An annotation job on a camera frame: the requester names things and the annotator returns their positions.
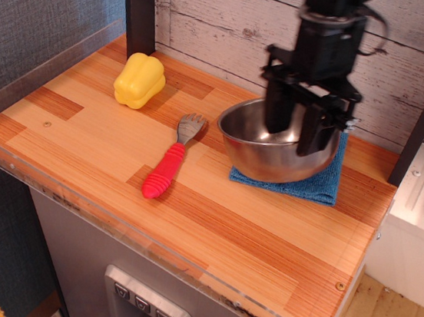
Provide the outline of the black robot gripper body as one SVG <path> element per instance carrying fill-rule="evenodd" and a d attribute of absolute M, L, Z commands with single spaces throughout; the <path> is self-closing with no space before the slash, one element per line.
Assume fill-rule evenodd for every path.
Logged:
<path fill-rule="evenodd" d="M 268 82 L 277 80 L 291 85 L 295 101 L 298 93 L 316 100 L 316 96 L 300 88 L 300 83 L 317 85 L 347 100 L 351 114 L 362 96 L 347 76 L 359 54 L 369 14 L 364 5 L 367 1 L 370 0 L 305 0 L 299 9 L 301 23 L 294 49 L 269 45 L 270 58 L 263 77 Z"/>

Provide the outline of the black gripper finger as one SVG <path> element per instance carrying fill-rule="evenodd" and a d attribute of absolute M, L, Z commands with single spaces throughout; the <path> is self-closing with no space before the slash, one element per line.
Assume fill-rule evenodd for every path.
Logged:
<path fill-rule="evenodd" d="M 277 80 L 267 83 L 265 95 L 265 125 L 271 134 L 285 131 L 291 123 L 296 105 L 291 85 Z"/>
<path fill-rule="evenodd" d="M 334 137 L 340 135 L 328 108 L 314 103 L 306 107 L 297 155 L 304 157 L 325 150 Z"/>

